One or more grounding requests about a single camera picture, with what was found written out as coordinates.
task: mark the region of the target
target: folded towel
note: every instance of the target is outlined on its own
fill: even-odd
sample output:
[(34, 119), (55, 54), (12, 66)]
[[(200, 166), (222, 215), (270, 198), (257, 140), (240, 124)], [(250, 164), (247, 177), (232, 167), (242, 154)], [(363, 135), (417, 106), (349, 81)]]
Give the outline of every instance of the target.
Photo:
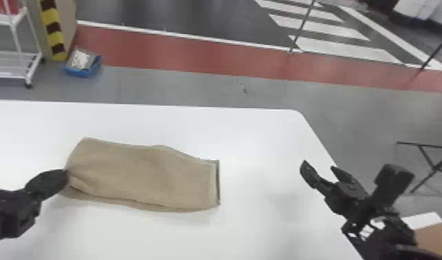
[(84, 138), (66, 164), (71, 198), (141, 210), (195, 211), (220, 203), (219, 161), (166, 146), (122, 145)]

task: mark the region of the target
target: red floor stripe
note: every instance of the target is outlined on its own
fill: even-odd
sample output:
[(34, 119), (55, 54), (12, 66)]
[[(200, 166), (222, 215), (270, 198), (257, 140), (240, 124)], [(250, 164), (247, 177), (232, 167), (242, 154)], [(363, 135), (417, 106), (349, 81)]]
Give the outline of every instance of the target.
[(442, 93), (442, 71), (78, 26), (75, 45), (110, 66), (304, 80)]

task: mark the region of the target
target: white wire shelf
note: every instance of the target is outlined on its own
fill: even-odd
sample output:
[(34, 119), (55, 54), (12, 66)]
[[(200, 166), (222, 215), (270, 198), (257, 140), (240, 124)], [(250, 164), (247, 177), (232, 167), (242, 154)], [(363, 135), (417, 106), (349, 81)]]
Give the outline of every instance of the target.
[[(16, 45), (16, 51), (0, 50), (0, 78), (24, 79), (27, 89), (31, 89), (32, 77), (37, 70), (38, 65), (43, 61), (42, 50), (38, 42), (37, 35), (33, 26), (32, 19), (27, 9), (26, 0), (21, 0), (23, 8), (19, 9), (17, 15), (0, 14), (0, 26), (9, 26), (12, 33), (12, 39)], [(9, 9), (8, 1), (3, 0), (5, 10)], [(25, 53), (22, 51), (19, 36), (16, 27), (23, 18), (27, 18), (30, 31), (35, 39), (37, 53)]]
[[(19, 13), (17, 15), (11, 15), (13, 26), (17, 26), (26, 16), (26, 14), (27, 8), (23, 7), (19, 9)], [(9, 15), (0, 14), (0, 26), (10, 26)]]
[(24, 64), (16, 51), (0, 51), (0, 78), (25, 78), (38, 66), (41, 53), (22, 53)]

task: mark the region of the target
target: blue bin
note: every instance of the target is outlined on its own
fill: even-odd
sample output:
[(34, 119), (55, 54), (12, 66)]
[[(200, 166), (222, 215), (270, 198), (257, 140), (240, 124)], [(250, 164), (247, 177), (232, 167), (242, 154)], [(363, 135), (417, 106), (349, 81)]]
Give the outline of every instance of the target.
[(65, 66), (64, 70), (66, 71), (67, 74), (72, 75), (72, 76), (76, 76), (76, 77), (90, 77), (93, 74), (95, 74), (98, 69), (100, 69), (101, 67), (101, 55), (96, 55), (95, 56), (95, 61), (94, 63), (91, 65), (90, 68), (84, 68), (84, 69), (78, 69), (78, 68), (72, 68), (69, 66)]

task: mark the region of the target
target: floor marking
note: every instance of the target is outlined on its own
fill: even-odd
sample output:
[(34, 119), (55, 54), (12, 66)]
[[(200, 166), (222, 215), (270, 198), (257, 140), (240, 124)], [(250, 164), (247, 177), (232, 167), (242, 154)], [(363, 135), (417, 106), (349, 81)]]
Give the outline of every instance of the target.
[[(293, 2), (293, 3), (304, 3), (306, 5), (311, 5), (311, 0), (286, 0), (286, 1)], [(321, 4), (318, 2), (315, 2), (314, 6), (319, 7), (319, 8), (322, 7)]]
[[(395, 35), (394, 33), (390, 32), (389, 30), (383, 28), (376, 22), (372, 21), (371, 19), (367, 18), (366, 16), (360, 14), (356, 10), (344, 6), (339, 6), (340, 9), (344, 10), (351, 16), (355, 17), (356, 19), (360, 20), (362, 23), (368, 25), (376, 32), (382, 34), (384, 37), (386, 37), (388, 40), (392, 41), (394, 44), (400, 46), (402, 49), (406, 50), (411, 55), (415, 56), (422, 62), (426, 61), (429, 58), (429, 55), (425, 54), (423, 51), (419, 50), (418, 48), (411, 45), (409, 42), (405, 41), (404, 39), (401, 39), (399, 36)], [(442, 71), (442, 63), (439, 62), (436, 59), (432, 59), (429, 63), (429, 65), (432, 67), (432, 69), (440, 70)]]
[(388, 53), (386, 50), (379, 48), (342, 44), (334, 41), (324, 41), (320, 39), (311, 39), (306, 37), (298, 38), (297, 45), (305, 52), (403, 64), (392, 54)]
[[(283, 17), (279, 15), (269, 15), (279, 26), (298, 29), (302, 25), (301, 19), (295, 19), (290, 17)], [(325, 33), (328, 35), (337, 35), (341, 37), (362, 39), (365, 41), (370, 41), (361, 32), (358, 32), (352, 28), (346, 28), (342, 26), (333, 26), (330, 24), (318, 23), (315, 21), (306, 21), (304, 24), (304, 30), (309, 30), (318, 33)]]
[[(308, 11), (308, 8), (303, 8), (301, 6), (292, 6), (292, 5), (288, 5), (285, 3), (276, 3), (276, 2), (269, 1), (269, 0), (256, 0), (256, 2), (262, 8), (268, 8), (268, 9), (278, 10), (278, 11), (282, 11), (282, 12), (290, 12), (290, 13), (299, 14), (299, 15), (305, 15), (306, 12)], [(343, 20), (338, 18), (338, 16), (336, 16), (335, 14), (330, 13), (330, 12), (320, 11), (320, 10), (312, 10), (310, 13), (310, 16), (343, 22)]]
[(151, 29), (145, 29), (145, 28), (137, 28), (137, 27), (131, 27), (131, 26), (117, 26), (114, 24), (102, 24), (97, 23), (94, 21), (84, 21), (84, 20), (78, 20), (77, 24), (82, 26), (90, 26), (90, 27), (98, 27), (98, 28), (106, 28), (106, 29), (112, 29), (112, 30), (123, 30), (127, 32), (134, 32), (134, 33), (147, 33), (151, 35), (163, 35), (163, 36), (170, 36), (170, 37), (178, 37), (178, 38), (184, 38), (184, 39), (196, 39), (200, 41), (210, 41), (210, 42), (216, 42), (220, 44), (232, 44), (232, 45), (239, 45), (239, 46), (247, 46), (247, 47), (255, 47), (255, 48), (264, 48), (264, 49), (271, 49), (271, 50), (288, 50), (290, 47), (284, 47), (284, 46), (275, 46), (275, 45), (268, 45), (268, 44), (254, 44), (251, 42), (246, 41), (234, 41), (229, 39), (220, 39), (220, 38), (213, 38), (213, 37), (204, 37), (204, 36), (198, 36), (198, 35), (189, 35), (185, 33), (175, 33), (175, 32), (167, 32), (162, 30), (151, 30)]

